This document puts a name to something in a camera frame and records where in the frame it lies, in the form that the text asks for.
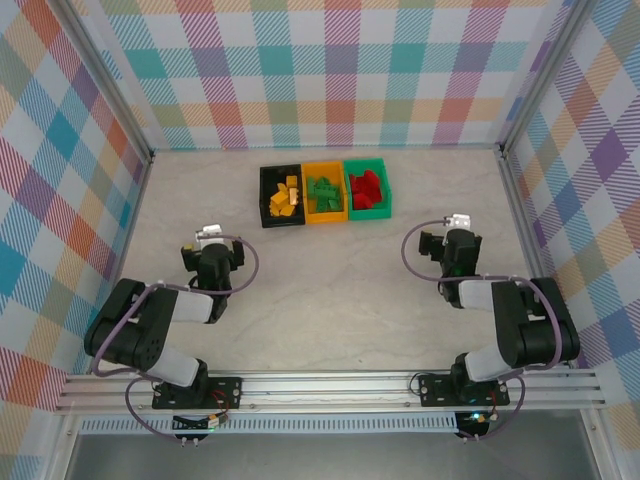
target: yellow bin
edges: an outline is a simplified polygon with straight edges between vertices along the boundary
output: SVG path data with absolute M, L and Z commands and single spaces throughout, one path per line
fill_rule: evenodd
M 307 198 L 307 178 L 318 180 L 326 177 L 331 185 L 340 186 L 342 196 L 341 212 L 316 213 L 316 199 Z M 349 201 L 347 188 L 344 183 L 344 168 L 342 162 L 318 162 L 302 164 L 303 201 L 307 224 L 309 223 L 338 223 L 349 220 Z

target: gray floor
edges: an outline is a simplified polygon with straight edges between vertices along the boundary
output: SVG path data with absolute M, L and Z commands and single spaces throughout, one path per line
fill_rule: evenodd
M 262 165 L 383 157 L 393 218 L 262 229 Z M 490 150 L 250 150 L 160 153 L 124 265 L 124 276 L 186 283 L 180 247 L 202 225 L 221 223 L 261 257 L 260 273 L 210 325 L 177 325 L 169 342 L 212 369 L 448 368 L 461 352 L 495 337 L 485 312 L 448 306 L 436 287 L 400 260 L 404 233 L 425 220 L 470 213 L 484 237 L 482 273 L 526 274 Z M 410 260 L 438 275 L 417 253 Z M 239 285 L 252 268 L 232 274 Z
M 149 436 L 80 437 L 67 480 L 591 480 L 577 412 L 523 412 L 501 436 L 227 435 L 181 449 Z

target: metal frame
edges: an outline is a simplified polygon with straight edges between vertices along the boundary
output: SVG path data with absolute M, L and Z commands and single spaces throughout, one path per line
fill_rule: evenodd
M 152 151 L 129 106 L 111 77 L 100 53 L 95 49 L 75 9 L 68 0 L 49 0 L 52 10 L 68 32 L 74 45 L 91 71 L 99 89 L 122 122 L 125 131 L 139 153 L 151 163 Z M 527 96 L 516 121 L 507 135 L 502 151 L 508 152 L 525 131 L 537 110 L 544 93 L 555 78 L 571 45 L 597 0 L 576 2 L 552 51 L 543 66 L 533 90 Z M 544 273 L 544 265 L 537 248 L 531 224 L 523 208 L 513 172 L 501 150 L 496 150 L 500 174 L 512 210 L 522 250 L 530 272 Z M 146 168 L 141 197 L 144 193 L 150 168 Z M 234 418 L 264 418 L 265 415 L 300 417 L 340 414 L 344 418 L 367 414 L 370 417 L 384 415 L 408 415 L 422 418 L 425 415 L 473 411 L 472 407 L 423 408 L 419 397 L 408 391 L 408 381 L 414 372 L 210 372 L 211 375 L 241 376 L 244 379 L 240 409 Z M 42 469 L 41 478 L 64 478 L 78 435 L 86 418 L 119 418 L 128 414 L 124 405 L 124 389 L 132 377 L 116 376 L 99 379 L 93 376 L 70 376 L 59 399 L 57 416 L 50 430 L 51 454 Z M 592 370 L 556 367 L 546 372 L 532 372 L 524 377 L 527 395 L 523 409 L 527 410 L 580 410 L 591 448 L 600 474 L 606 479 L 622 478 L 615 464 L 611 445 L 605 433 L 600 410 L 606 402 L 595 373 Z M 513 409 L 520 395 L 518 382 L 508 382 Z M 151 409 L 153 392 L 150 384 L 134 387 L 132 400 L 144 418 L 166 418 L 167 415 L 203 414 L 191 411 L 157 411 Z
M 414 373 L 211 371 L 210 376 L 243 378 L 240 408 L 230 412 L 230 425 L 216 434 L 457 432 L 454 413 L 478 410 L 473 407 L 421 407 L 419 397 L 408 388 Z M 68 377 L 57 407 L 58 418 L 63 420 L 58 421 L 54 430 L 57 438 L 50 442 L 52 451 L 42 479 L 64 478 L 79 435 L 148 433 L 128 416 L 124 403 L 124 390 L 133 378 L 135 375 L 106 379 L 92 375 Z M 527 387 L 524 410 L 597 412 L 606 407 L 592 370 L 563 365 L 549 371 L 531 372 L 523 378 Z M 512 410 L 521 393 L 519 382 L 511 380 L 507 386 L 512 401 L 501 410 Z M 169 426 L 174 414 L 211 413 L 153 410 L 152 398 L 150 383 L 139 383 L 132 389 L 132 403 L 137 413 L 166 433 L 173 433 Z
M 505 137 L 503 147 L 507 155 L 522 136 L 529 122 L 531 122 L 547 89 L 555 80 L 560 67 L 562 67 L 564 60 L 569 54 L 569 50 L 571 50 L 575 39 L 582 30 L 582 26 L 589 19 L 598 1 L 599 0 L 576 0 L 574 2 L 572 10 L 569 12 L 558 38 L 553 42 L 551 51 L 535 79 L 533 88 L 525 97 L 511 129 Z
M 122 96 L 102 55 L 91 40 L 82 20 L 78 17 L 75 8 L 69 0 L 48 0 L 47 3 L 82 57 L 82 62 L 91 73 L 98 90 L 104 95 L 138 154 L 150 162 L 153 157 L 153 149 Z
M 501 148 L 497 146 L 494 149 L 494 153 L 504 191 L 507 195 L 507 202 L 520 240 L 520 246 L 524 253 L 527 270 L 533 276 L 548 275 L 549 272 L 547 272 L 542 261 L 542 254 L 533 231 L 533 223 L 530 221 L 524 207 L 524 199 L 518 189 L 513 169 Z M 614 449 L 607 436 L 607 427 L 610 427 L 607 418 L 602 415 L 602 412 L 592 408 L 580 409 L 580 414 L 600 476 L 607 480 L 622 480 L 625 478 L 618 467 L 613 453 Z
M 409 392 L 408 381 L 415 372 L 229 372 L 212 371 L 210 376 L 239 376 L 243 379 L 240 408 L 233 415 L 464 412 L 477 407 L 420 406 L 420 398 Z M 430 371 L 430 373 L 447 373 Z M 99 379 L 92 375 L 70 376 L 58 402 L 63 415 L 126 414 L 124 390 L 129 375 Z M 524 375 L 527 394 L 523 408 L 529 410 L 577 410 L 603 408 L 605 399 L 592 370 L 567 366 Z M 519 383 L 507 382 L 512 409 L 520 395 Z M 153 410 L 150 383 L 132 388 L 131 400 L 139 413 L 206 414 L 209 410 Z

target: cable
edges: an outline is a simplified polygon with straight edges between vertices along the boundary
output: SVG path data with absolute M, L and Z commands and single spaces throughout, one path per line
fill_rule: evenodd
M 419 396 L 420 396 L 420 394 L 419 394 L 418 392 L 416 392 L 416 391 L 413 389 L 412 385 L 413 385 L 413 381 L 416 379 L 416 377 L 417 377 L 418 375 L 422 375 L 422 373 L 420 373 L 420 372 L 418 372 L 418 373 L 414 373 L 414 374 L 413 374 L 413 377 L 411 377 L 411 380 L 409 380 L 409 391 L 410 391 L 411 393 L 413 393 L 413 394 L 414 394 L 415 396 L 417 396 L 417 397 L 419 397 Z
M 411 230 L 409 230 L 406 233 L 406 235 L 402 239 L 402 246 L 400 248 L 400 255 L 402 256 L 402 263 L 404 263 L 404 266 L 407 268 L 407 270 L 409 270 L 409 272 L 411 272 L 416 277 L 421 278 L 422 280 L 427 280 L 429 282 L 436 282 L 436 283 L 438 283 L 438 285 L 440 285 L 440 284 L 442 284 L 444 282 L 462 282 L 462 281 L 465 281 L 465 280 L 478 280 L 478 277 L 444 277 L 444 278 L 430 277 L 428 275 L 424 275 L 424 274 L 418 272 L 417 270 L 415 270 L 409 264 L 409 261 L 407 260 L 407 242 L 409 241 L 409 238 L 417 230 L 419 230 L 421 228 L 424 228 L 426 226 L 429 226 L 429 225 L 443 225 L 444 226 L 444 225 L 446 225 L 446 218 L 443 219 L 443 220 L 430 220 L 428 222 L 420 223 L 420 224 L 416 225 L 415 227 L 413 227 Z M 522 393 L 520 394 L 520 399 L 518 400 L 518 404 L 516 405 L 516 408 L 513 410 L 513 413 L 497 429 L 495 429 L 492 432 L 489 432 L 488 434 L 484 435 L 482 437 L 482 439 L 485 440 L 487 438 L 492 438 L 495 435 L 497 435 L 498 433 L 504 431 L 505 427 L 507 425 L 509 425 L 513 421 L 513 419 L 516 417 L 516 415 L 518 414 L 518 412 L 522 408 L 522 404 L 524 403 L 524 396 L 525 396 L 526 387 L 524 385 L 524 380 L 522 379 L 522 377 L 520 377 L 520 375 L 522 373 L 524 373 L 525 370 L 549 370 L 549 369 L 555 367 L 558 364 L 558 362 L 560 361 L 560 357 L 562 355 L 562 334 L 560 332 L 560 323 L 558 322 L 558 317 L 556 315 L 556 312 L 553 311 L 553 307 L 551 306 L 551 302 L 549 302 L 549 299 L 547 299 L 547 297 L 544 295 L 542 290 L 540 290 L 540 288 L 538 288 L 538 286 L 535 283 L 533 283 L 531 280 L 529 280 L 527 278 L 516 277 L 516 276 L 508 276 L 508 275 L 481 275 L 480 278 L 482 280 L 487 280 L 487 281 L 495 281 L 495 280 L 515 281 L 515 282 L 523 283 L 526 286 L 528 286 L 529 288 L 531 288 L 533 293 L 540 299 L 540 302 L 542 303 L 542 305 L 544 306 L 545 310 L 547 311 L 547 314 L 549 316 L 549 320 L 551 321 L 551 328 L 553 329 L 553 338 L 554 338 L 554 342 L 555 342 L 555 350 L 554 350 L 554 353 L 553 353 L 553 357 L 552 357 L 551 361 L 549 363 L 547 363 L 546 365 L 539 365 L 539 366 L 532 365 L 532 366 L 529 366 L 529 367 L 526 367 L 526 368 L 517 369 L 517 370 L 515 370 L 513 372 L 510 372 L 510 373 L 508 373 L 506 375 L 498 377 L 498 380 L 499 381 L 503 381 L 503 382 L 506 382 L 507 380 L 510 380 L 512 378 L 518 380 L 520 382 L 520 384 L 522 385 Z M 413 389 L 411 388 L 411 384 L 409 384 L 409 389 L 413 393 Z
M 124 328 L 125 324 L 129 321 L 129 319 L 132 318 L 135 315 L 135 313 L 138 311 L 138 309 L 140 308 L 142 303 L 145 301 L 145 299 L 149 296 L 149 294 L 151 292 L 154 292 L 158 288 L 163 287 L 163 288 L 169 288 L 169 289 L 172 289 L 172 290 L 180 290 L 180 291 L 187 291 L 187 292 L 190 291 L 190 292 L 195 292 L 195 293 L 202 293 L 204 295 L 231 295 L 232 293 L 241 292 L 242 290 L 247 288 L 249 285 L 251 285 L 251 283 L 253 283 L 253 280 L 256 278 L 256 275 L 258 275 L 258 269 L 260 268 L 260 259 L 258 257 L 258 252 L 256 251 L 255 248 L 253 248 L 253 245 L 251 245 L 246 240 L 244 240 L 244 239 L 242 239 L 240 237 L 236 237 L 234 235 L 217 234 L 216 237 L 224 238 L 224 239 L 227 239 L 227 240 L 236 240 L 236 241 L 242 243 L 245 247 L 247 247 L 251 251 L 251 253 L 253 254 L 253 258 L 254 258 L 254 266 L 253 266 L 253 272 L 251 273 L 251 276 L 249 277 L 249 279 L 246 282 L 244 282 L 242 285 L 237 287 L 237 288 L 232 288 L 231 290 L 221 290 L 221 291 L 198 290 L 198 289 L 195 289 L 195 288 L 185 287 L 183 285 L 171 285 L 171 284 L 165 284 L 165 283 L 162 283 L 162 282 L 158 282 L 158 283 L 154 283 L 152 285 L 149 285 L 140 294 L 140 296 L 133 303 L 133 305 L 131 305 L 131 308 L 129 308 L 129 310 L 127 310 L 127 313 L 125 313 L 122 316 L 122 318 L 116 324 L 116 326 L 113 328 L 113 330 L 111 330 L 109 335 L 107 335 L 107 338 L 104 340 L 104 342 L 102 342 L 102 345 L 98 349 L 98 352 L 96 353 L 96 356 L 93 358 L 93 361 L 91 362 L 91 372 L 94 375 L 96 375 L 97 377 L 104 378 L 104 377 L 110 377 L 112 375 L 117 375 L 119 373 L 138 373 L 137 369 L 129 368 L 129 367 L 127 367 L 127 368 L 116 368 L 115 370 L 102 371 L 102 370 L 100 370 L 99 365 L 100 365 L 100 360 L 102 360 L 102 357 L 103 357 L 104 353 L 107 351 L 107 348 L 109 348 L 109 345 L 111 344 L 113 339 L 116 337 L 116 335 L 118 335 L 118 333 L 120 333 L 120 330 L 122 330 Z M 151 377 L 149 375 L 145 375 L 144 373 L 140 373 L 140 375 L 143 378 L 147 379 L 147 380 L 162 381 L 160 379 L 155 379 L 154 377 Z
M 516 415 L 518 415 L 518 412 L 520 412 L 520 409 L 522 408 L 522 405 L 524 404 L 524 396 L 525 393 L 527 391 L 527 387 L 524 384 L 524 380 L 522 379 L 522 377 L 517 376 L 514 377 L 515 380 L 518 380 L 520 382 L 520 398 L 518 399 L 518 403 L 516 404 L 516 408 L 513 409 L 513 412 L 511 413 L 511 415 L 509 415 L 509 417 L 503 421 L 497 428 L 495 428 L 494 430 L 490 431 L 489 433 L 487 433 L 486 435 L 483 435 L 482 437 L 476 437 L 473 435 L 468 434 L 467 432 L 463 432 L 462 430 L 459 431 L 460 435 L 462 435 L 465 438 L 471 438 L 473 440 L 476 441 L 480 441 L 480 440 L 488 440 L 490 438 L 495 437 L 496 435 L 500 434 L 501 432 L 503 432 L 507 426 L 509 426 L 509 424 L 511 422 L 513 422 L 513 419 L 516 418 Z
M 138 422 L 145 430 L 153 433 L 154 435 L 158 435 L 159 437 L 162 437 L 166 440 L 169 440 L 170 442 L 174 442 L 174 443 L 179 443 L 182 444 L 182 440 L 180 440 L 179 438 L 175 437 L 174 435 L 168 434 L 168 433 L 164 433 L 161 432 L 160 430 L 157 430 L 155 428 L 153 428 L 149 423 L 147 423 L 144 418 L 142 418 L 140 415 L 138 415 L 136 413 L 136 411 L 134 410 L 133 406 L 131 405 L 131 388 L 138 382 L 142 382 L 143 380 L 146 380 L 146 378 L 143 377 L 138 377 L 138 378 L 134 378 L 133 380 L 131 380 L 131 382 L 129 382 L 129 385 L 127 385 L 127 388 L 124 391 L 124 403 L 127 406 L 127 410 L 129 410 L 129 413 L 131 414 L 131 416 L 136 420 L 136 422 Z
M 221 397 L 224 397 L 224 408 L 221 408 L 220 405 L 222 404 L 222 402 L 220 401 L 220 399 L 218 398 L 218 395 L 220 395 Z M 220 390 L 214 390 L 213 392 L 211 392 L 211 396 L 215 399 L 216 403 L 218 404 L 218 407 L 220 407 L 220 413 L 216 414 L 216 417 L 227 417 L 229 418 L 229 400 L 227 400 L 227 396 L 225 395 L 224 392 L 220 391 Z

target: aluminum rail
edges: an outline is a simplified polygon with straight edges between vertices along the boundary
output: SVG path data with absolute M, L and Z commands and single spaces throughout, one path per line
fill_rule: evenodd
M 408 390 L 415 372 L 209 372 L 210 376 L 243 378 L 242 400 L 237 414 L 254 413 L 392 413 L 473 411 L 477 407 L 424 408 Z M 425 373 L 446 373 L 429 371 Z M 60 396 L 61 415 L 126 414 L 124 390 L 133 377 L 118 375 L 100 379 L 90 375 L 70 376 Z M 605 399 L 592 370 L 558 367 L 524 376 L 526 410 L 580 410 L 603 408 Z M 520 395 L 517 381 L 507 382 L 511 404 Z M 140 382 L 131 393 L 138 412 L 152 414 L 205 414 L 208 410 L 153 410 L 150 383 Z

